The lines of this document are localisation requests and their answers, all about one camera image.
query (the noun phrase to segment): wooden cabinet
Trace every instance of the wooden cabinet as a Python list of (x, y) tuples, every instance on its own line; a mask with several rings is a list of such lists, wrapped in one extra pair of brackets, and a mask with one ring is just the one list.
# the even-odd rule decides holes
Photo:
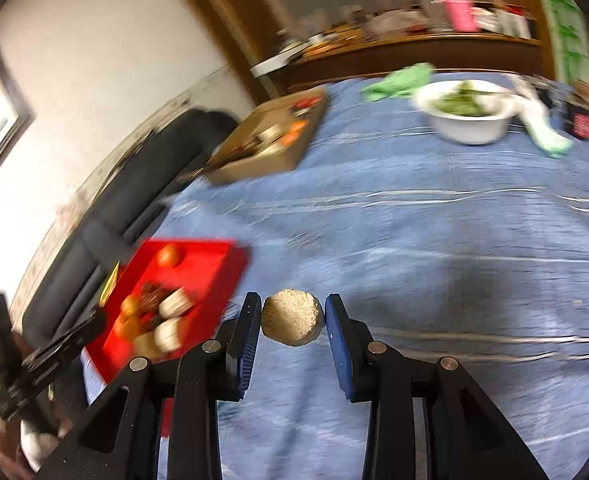
[(545, 74), (541, 42), (499, 34), (424, 34), (370, 41), (300, 59), (271, 74), (280, 92), (350, 77), (377, 77), (427, 61), (437, 69)]

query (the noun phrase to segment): orange fruit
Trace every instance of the orange fruit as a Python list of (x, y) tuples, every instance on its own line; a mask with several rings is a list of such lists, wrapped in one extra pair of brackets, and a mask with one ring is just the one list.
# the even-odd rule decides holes
[(306, 126), (308, 126), (308, 121), (305, 119), (294, 121), (290, 125), (290, 128), (288, 128), (288, 132), (283, 137), (281, 137), (279, 142), (284, 146), (290, 146), (296, 141), (296, 139), (299, 138)]
[(112, 330), (114, 330), (115, 335), (130, 342), (144, 332), (141, 320), (138, 317), (125, 317), (123, 314), (116, 318)]
[(157, 253), (159, 267), (176, 267), (181, 261), (181, 251), (176, 244), (167, 244)]
[(138, 316), (140, 312), (141, 305), (139, 303), (139, 298), (134, 294), (130, 294), (130, 296), (125, 298), (123, 303), (121, 303), (121, 314), (126, 317)]

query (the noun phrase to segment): red box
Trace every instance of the red box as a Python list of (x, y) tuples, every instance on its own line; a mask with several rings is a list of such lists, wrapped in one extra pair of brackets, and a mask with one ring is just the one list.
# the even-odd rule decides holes
[[(178, 246), (181, 261), (176, 267), (159, 267), (157, 252), (168, 243)], [(112, 333), (114, 321), (119, 316), (121, 303), (126, 296), (140, 294), (144, 283), (155, 281), (167, 287), (182, 286), (194, 300), (195, 305), (185, 314), (189, 326), (188, 336), (183, 346), (168, 357), (174, 359), (212, 337), (248, 259), (245, 248), (227, 240), (143, 242), (106, 302), (106, 329), (86, 347), (103, 380), (110, 382), (133, 357), (132, 343)]]

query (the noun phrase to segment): black clamp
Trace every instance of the black clamp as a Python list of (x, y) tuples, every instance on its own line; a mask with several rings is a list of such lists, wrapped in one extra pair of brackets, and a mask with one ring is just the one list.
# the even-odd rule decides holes
[(250, 384), (260, 314), (261, 298), (251, 292), (237, 319), (180, 359), (132, 359), (36, 478), (156, 478), (163, 406), (174, 397), (168, 479), (221, 480), (216, 403), (238, 402)]
[(415, 477), (413, 397), (423, 402), (428, 478), (548, 478), (456, 359), (426, 363), (374, 341), (364, 323), (348, 317), (338, 294), (325, 302), (325, 322), (345, 396), (351, 402), (371, 402), (363, 480)]
[(22, 359), (12, 339), (12, 324), (6, 300), (0, 294), (0, 416), (4, 420), (17, 416), (41, 433), (57, 435), (56, 421), (41, 406), (44, 391), (106, 326), (102, 309), (93, 307), (75, 327), (47, 347)]

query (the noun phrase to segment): cardboard box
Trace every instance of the cardboard box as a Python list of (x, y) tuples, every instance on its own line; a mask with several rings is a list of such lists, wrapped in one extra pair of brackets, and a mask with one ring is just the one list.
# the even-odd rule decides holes
[(243, 178), (256, 178), (270, 173), (282, 173), (297, 167), (303, 158), (309, 142), (314, 137), (319, 123), (327, 109), (328, 97), (323, 88), (313, 88), (303, 92), (279, 97), (259, 105), (255, 110), (230, 134), (219, 150), (212, 155), (209, 163), (216, 164), (231, 153), (244, 139), (263, 132), (275, 124), (281, 125), (285, 131), (297, 120), (290, 113), (289, 108), (295, 102), (309, 97), (319, 96), (321, 101), (305, 115), (308, 125), (301, 135), (290, 146), (276, 153), (255, 155), (226, 164), (218, 170), (206, 173), (206, 178), (213, 184), (229, 184)]

